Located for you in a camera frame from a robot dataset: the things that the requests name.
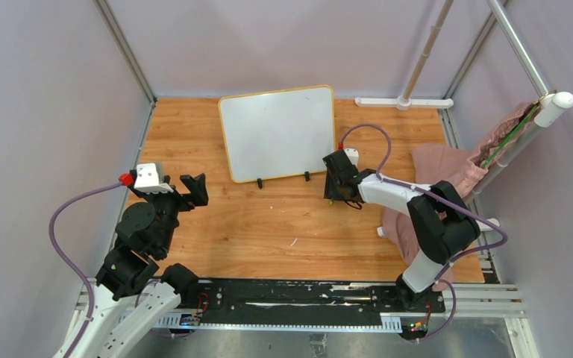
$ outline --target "gray wall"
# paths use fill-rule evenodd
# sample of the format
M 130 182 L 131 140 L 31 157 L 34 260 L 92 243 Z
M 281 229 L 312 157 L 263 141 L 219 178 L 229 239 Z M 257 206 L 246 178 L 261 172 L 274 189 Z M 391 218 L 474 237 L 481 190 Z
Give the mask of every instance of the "gray wall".
M 221 96 L 330 84 L 401 94 L 443 0 L 111 0 L 158 95 Z M 415 96 L 441 96 L 489 13 L 458 0 Z
M 549 85 L 573 92 L 573 1 L 516 0 L 508 13 Z M 535 95 L 497 28 L 454 99 L 465 147 Z M 522 291 L 541 356 L 573 356 L 573 108 L 503 171 L 481 202 L 512 236 L 497 250 L 498 263 Z
M 62 343 L 81 283 L 49 243 L 49 218 L 129 169 L 148 108 L 91 1 L 0 1 L 0 357 L 50 357 Z M 58 220 L 88 275 L 123 196 Z

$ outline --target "wooden tabletop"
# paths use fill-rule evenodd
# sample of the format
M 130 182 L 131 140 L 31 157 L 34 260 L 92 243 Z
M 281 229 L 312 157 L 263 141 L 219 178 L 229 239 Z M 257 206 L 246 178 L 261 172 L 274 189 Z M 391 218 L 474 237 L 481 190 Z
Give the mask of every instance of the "wooden tabletop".
M 217 103 L 157 102 L 140 162 L 162 162 L 180 192 L 179 175 L 205 173 L 210 196 L 206 207 L 179 214 L 181 226 L 168 258 L 159 262 L 162 270 L 181 263 L 202 277 L 395 280 L 406 269 L 396 246 L 376 234 L 381 207 L 329 205 L 322 197 L 325 174 L 313 174 L 309 182 L 303 176 L 266 180 L 264 189 L 234 183 Z M 362 108 L 336 100 L 335 121 L 337 139 L 359 123 L 385 128 L 393 144 L 383 173 L 402 180 L 414 180 L 412 149 L 445 142 L 435 110 Z M 345 144 L 359 150 L 359 169 L 376 168 L 386 151 L 384 137 L 371 128 L 353 132 Z M 475 255 L 459 260 L 454 272 L 458 282 L 483 282 Z

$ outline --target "metal pole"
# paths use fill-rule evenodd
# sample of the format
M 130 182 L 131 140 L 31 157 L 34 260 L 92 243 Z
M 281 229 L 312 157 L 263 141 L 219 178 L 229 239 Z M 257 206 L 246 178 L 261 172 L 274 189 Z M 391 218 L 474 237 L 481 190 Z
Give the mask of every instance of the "metal pole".
M 519 59 L 519 62 L 522 63 L 522 66 L 526 70 L 526 74 L 528 75 L 530 82 L 533 83 L 533 86 L 535 87 L 537 94 L 539 96 L 543 96 L 544 94 L 548 93 L 548 86 L 546 85 L 546 82 L 539 73 L 539 70 L 537 70 L 535 63 L 530 58 L 528 50 L 525 48 L 524 44 L 519 39 L 517 31 L 515 30 L 513 25 L 511 25 L 510 20 L 508 19 L 508 16 L 504 11 L 504 6 L 502 6 L 499 0 L 486 0 L 486 2 L 489 3 L 491 11 L 495 15 L 495 18 L 498 20 L 498 23 L 502 27 L 502 30 L 504 30 L 504 33 L 506 34 L 510 46 L 513 48 L 513 50 L 515 50 L 517 58 Z
M 440 10 L 440 15 L 438 15 L 436 24 L 431 28 L 431 34 L 429 35 L 429 39 L 425 44 L 425 48 L 423 48 L 421 58 L 419 58 L 419 62 L 416 64 L 416 68 L 412 73 L 410 82 L 407 84 L 407 88 L 403 93 L 404 100 L 410 99 L 412 91 L 414 90 L 414 86 L 416 85 L 416 82 L 419 80 L 419 76 L 421 75 L 423 67 L 425 67 L 425 63 L 429 58 L 429 55 L 431 53 L 431 48 L 433 48 L 433 44 L 436 42 L 436 38 L 438 38 L 438 34 L 440 33 L 440 28 L 442 27 L 442 24 L 445 22 L 445 18 L 447 17 L 449 9 L 451 9 L 453 3 L 454 0 L 445 0 L 445 4 L 442 6 L 442 9 Z
M 133 72 L 133 76 L 137 80 L 137 84 L 139 84 L 142 92 L 146 98 L 150 101 L 151 105 L 157 101 L 157 96 L 152 91 L 152 88 L 148 84 L 148 80 L 146 80 L 146 76 L 142 71 L 140 65 L 137 63 L 137 59 L 131 50 L 131 47 L 128 45 L 126 41 L 126 37 L 122 33 L 122 29 L 119 28 L 119 24 L 113 15 L 113 11 L 110 9 L 110 6 L 107 0 L 93 0 L 93 4 L 98 8 L 100 12 L 100 16 L 104 20 L 104 23 L 107 25 L 111 36 L 115 40 L 115 43 L 119 47 L 120 52 L 124 56 L 126 63 L 128 64 L 128 68 Z
M 489 172 L 486 173 L 484 178 L 480 180 L 480 183 L 473 188 L 472 193 L 480 194 L 482 190 L 484 190 L 484 188 L 486 188 L 486 186 L 489 185 L 489 183 L 491 183 L 493 179 L 495 179 L 495 177 L 497 177 L 498 174 L 500 174 L 502 170 L 509 165 L 510 161 L 513 160 L 514 157 L 517 157 L 517 154 L 519 154 L 522 149 L 526 148 L 526 146 L 530 144 L 530 142 L 532 142 L 533 139 L 535 139 L 535 137 L 544 129 L 544 127 L 540 127 L 534 123 L 526 129 L 526 131 L 517 139 L 517 142 L 515 142 L 512 147 L 508 148 L 504 154 L 502 154 L 500 159 L 495 161 Z
M 509 1 L 510 0 L 503 0 L 502 2 L 504 3 L 504 6 L 506 6 L 508 5 Z M 456 75 L 454 76 L 454 79 L 451 81 L 449 88 L 447 88 L 447 93 L 443 98 L 453 98 L 456 95 L 456 92 L 460 88 L 460 83 L 462 82 L 466 74 L 469 72 L 471 64 L 475 61 L 475 58 L 478 56 L 478 52 L 484 46 L 486 38 L 488 38 L 489 35 L 492 33 L 493 28 L 495 27 L 495 21 L 496 21 L 495 15 L 493 14 L 493 12 L 491 12 L 486 18 L 486 20 L 484 20 L 484 25 L 482 25 L 480 32 L 477 33 L 477 36 L 473 41 L 473 45 L 471 45 L 469 52 L 467 52 L 464 61 L 462 62 L 460 68 L 456 72 Z

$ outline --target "white mount bracket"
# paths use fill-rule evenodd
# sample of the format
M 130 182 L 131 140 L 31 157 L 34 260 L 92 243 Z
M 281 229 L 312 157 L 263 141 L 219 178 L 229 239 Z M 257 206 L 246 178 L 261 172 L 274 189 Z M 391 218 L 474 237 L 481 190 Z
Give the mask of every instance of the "white mount bracket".
M 453 99 L 405 99 L 402 95 L 397 98 L 361 98 L 356 97 L 354 103 L 359 107 L 388 107 L 398 110 L 410 108 L 435 108 L 444 110 L 454 105 Z

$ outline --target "white pipe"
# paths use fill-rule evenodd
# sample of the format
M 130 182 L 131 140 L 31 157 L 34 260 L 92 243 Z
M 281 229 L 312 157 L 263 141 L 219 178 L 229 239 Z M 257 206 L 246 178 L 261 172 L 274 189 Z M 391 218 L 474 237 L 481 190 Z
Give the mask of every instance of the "white pipe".
M 535 123 L 547 128 L 568 108 L 573 106 L 573 95 L 570 92 L 559 92 L 547 95 L 541 100 L 542 110 L 535 116 Z
M 573 106 L 573 95 L 570 92 L 559 92 L 550 94 L 541 100 L 542 110 L 535 116 L 534 126 L 530 126 L 515 144 L 508 148 L 502 156 L 495 161 L 489 172 L 484 176 L 472 190 L 474 195 L 480 194 L 489 183 L 506 168 L 510 161 L 535 139 L 540 132 L 550 126 L 567 109 Z

